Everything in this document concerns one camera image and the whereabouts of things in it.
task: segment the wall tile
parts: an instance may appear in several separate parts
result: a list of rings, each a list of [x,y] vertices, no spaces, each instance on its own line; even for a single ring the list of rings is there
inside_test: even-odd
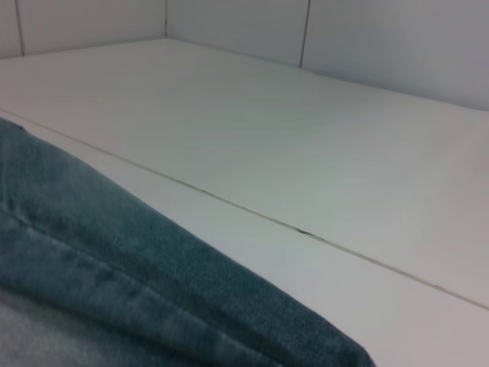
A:
[[[21,56],[15,0],[0,0],[0,58]]]
[[[299,66],[308,0],[168,0],[168,37]]]
[[[165,0],[18,0],[26,54],[165,35]]]
[[[487,0],[312,0],[303,67],[489,109]]]

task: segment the tile grout line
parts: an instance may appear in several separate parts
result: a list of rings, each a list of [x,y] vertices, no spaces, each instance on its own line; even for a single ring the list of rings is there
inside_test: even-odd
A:
[[[19,0],[15,0],[15,15],[17,16],[18,37],[21,44],[21,55],[25,56],[24,32],[21,25],[21,9],[18,5]]]
[[[168,38],[168,1],[165,0],[165,38]]]
[[[304,231],[304,230],[299,229],[297,227],[294,227],[294,226],[292,226],[292,225],[290,225],[288,223],[281,222],[280,220],[275,219],[275,218],[272,218],[271,216],[266,216],[265,214],[259,213],[256,210],[253,210],[251,208],[247,208],[246,206],[243,206],[243,205],[241,205],[239,203],[235,203],[235,202],[233,202],[231,200],[228,200],[228,199],[225,199],[223,197],[217,196],[214,193],[210,193],[209,191],[206,191],[204,189],[200,189],[197,186],[193,186],[192,184],[187,183],[187,182],[182,181],[182,180],[179,180],[179,179],[177,179],[175,177],[171,177],[171,176],[169,176],[167,174],[162,174],[161,172],[158,172],[158,171],[156,171],[156,170],[154,170],[152,168],[145,167],[142,164],[139,164],[137,162],[131,161],[131,160],[129,160],[127,158],[124,158],[124,157],[120,157],[120,156],[118,156],[118,155],[116,155],[116,154],[114,154],[114,153],[112,153],[110,151],[106,151],[105,149],[96,147],[95,145],[92,145],[92,144],[87,143],[85,141],[79,140],[78,138],[74,138],[74,137],[69,136],[69,135],[67,135],[65,133],[59,132],[59,131],[57,131],[57,130],[55,130],[53,128],[47,127],[45,125],[42,125],[42,124],[40,124],[38,122],[34,122],[34,121],[30,120],[30,119],[26,119],[24,117],[21,117],[20,115],[17,115],[16,113],[9,112],[9,111],[7,111],[7,110],[5,110],[3,108],[0,108],[0,111],[3,111],[3,112],[5,112],[5,113],[7,113],[9,115],[12,115],[12,116],[14,116],[14,117],[16,117],[16,118],[18,118],[18,119],[20,119],[22,121],[31,123],[32,125],[35,125],[35,126],[37,126],[39,128],[43,128],[45,130],[48,130],[49,132],[53,132],[54,134],[63,136],[64,138],[68,138],[69,140],[76,141],[77,143],[79,143],[81,145],[85,145],[86,147],[89,147],[89,148],[95,149],[97,151],[100,151],[102,153],[108,154],[109,156],[114,157],[116,159],[119,159],[121,161],[124,161],[125,163],[128,163],[128,164],[130,164],[132,166],[135,166],[135,167],[138,167],[138,168],[143,169],[145,171],[151,172],[152,174],[156,174],[157,176],[160,176],[162,178],[166,178],[167,180],[173,181],[176,184],[180,184],[182,186],[185,186],[185,187],[190,188],[191,190],[194,190],[194,191],[197,191],[197,192],[200,192],[200,193],[204,193],[205,195],[210,196],[213,199],[217,199],[217,200],[219,200],[219,201],[221,201],[223,203],[226,203],[228,205],[234,206],[235,208],[238,208],[238,209],[244,210],[244,211],[246,211],[248,213],[251,213],[251,214],[254,214],[256,216],[259,216],[260,218],[266,219],[267,221],[273,222],[273,223],[275,223],[275,224],[277,224],[279,226],[285,227],[287,229],[291,229],[291,230],[293,230],[295,232],[300,233],[301,235],[305,235],[307,237],[310,237],[311,239],[315,239],[316,241],[322,242],[322,243],[324,243],[324,244],[326,244],[328,246],[331,246],[333,248],[336,248],[339,251],[346,252],[347,254],[350,254],[352,256],[355,256],[356,258],[360,258],[362,260],[368,261],[371,264],[377,265],[377,266],[379,266],[381,268],[384,268],[384,269],[386,269],[388,271],[392,271],[393,273],[396,273],[398,275],[404,276],[405,278],[408,278],[408,279],[410,279],[412,281],[415,281],[417,283],[420,283],[422,285],[425,285],[427,287],[430,287],[430,288],[434,289],[435,291],[440,291],[440,292],[442,292],[444,294],[447,294],[448,296],[457,298],[457,299],[459,299],[461,301],[464,301],[464,302],[466,302],[468,304],[472,304],[472,305],[474,305],[476,307],[479,307],[479,308],[481,308],[483,310],[489,311],[489,306],[486,306],[485,304],[483,304],[481,302],[477,302],[476,300],[472,300],[470,298],[467,298],[466,296],[462,296],[462,295],[460,295],[458,293],[455,293],[454,291],[450,291],[450,290],[448,290],[448,289],[446,289],[444,287],[441,287],[441,286],[436,285],[434,283],[431,283],[429,281],[425,281],[424,279],[422,279],[420,277],[417,277],[417,276],[415,276],[413,274],[410,274],[410,273],[408,273],[406,271],[397,269],[397,268],[395,268],[393,266],[390,266],[388,264],[384,264],[383,262],[380,262],[378,260],[375,260],[374,258],[370,258],[370,257],[368,257],[366,255],[362,255],[359,252],[353,251],[353,250],[351,250],[349,248],[343,247],[341,245],[337,245],[334,242],[328,241],[327,239],[324,239],[324,238],[322,238],[322,237],[320,237],[318,235],[314,235],[314,234],[312,234],[310,232],[307,232],[307,231]]]
[[[303,67],[304,50],[306,49],[306,36],[307,36],[307,27],[309,26],[310,10],[311,10],[311,0],[308,0],[307,1],[307,10],[306,10],[306,24],[304,25],[303,46],[302,46],[302,50],[300,51],[300,62],[299,62],[299,68],[300,69],[302,69],[302,67]]]

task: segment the white laminate surface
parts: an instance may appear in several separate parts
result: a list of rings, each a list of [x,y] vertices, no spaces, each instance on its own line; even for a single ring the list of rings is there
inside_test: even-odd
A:
[[[0,108],[489,306],[486,112],[173,40],[3,60]]]
[[[487,365],[488,311],[26,121],[1,115],[91,164],[312,308],[361,343],[377,365]]]

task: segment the fabric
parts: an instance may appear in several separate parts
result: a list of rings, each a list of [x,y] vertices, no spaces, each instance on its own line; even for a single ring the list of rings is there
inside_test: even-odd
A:
[[[141,358],[133,365],[374,365],[316,313],[88,165],[5,120],[0,155],[0,302],[23,300],[27,317],[37,310],[31,322],[69,334],[75,346],[67,350],[83,349],[70,352],[72,365],[124,365],[117,358],[133,348],[132,359]],[[10,314],[18,309],[7,308]],[[95,344],[117,351],[114,360],[105,354],[97,362],[97,352],[87,347]],[[56,353],[46,343],[40,348],[44,356]],[[9,354],[8,365],[70,365],[54,358],[19,362],[18,354]]]

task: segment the white surface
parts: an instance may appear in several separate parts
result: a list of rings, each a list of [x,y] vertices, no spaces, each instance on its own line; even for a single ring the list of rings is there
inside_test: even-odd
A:
[[[487,0],[312,0],[303,67],[489,109]]]
[[[91,164],[324,316],[360,342],[379,366],[487,365],[486,310],[107,154],[15,121]]]
[[[5,110],[489,305],[485,112],[173,40],[2,60],[0,86]]]
[[[168,0],[168,37],[299,66],[308,0]]]
[[[15,0],[0,0],[0,58],[21,54]]]
[[[25,53],[30,55],[165,36],[165,0],[18,0],[18,4]]]

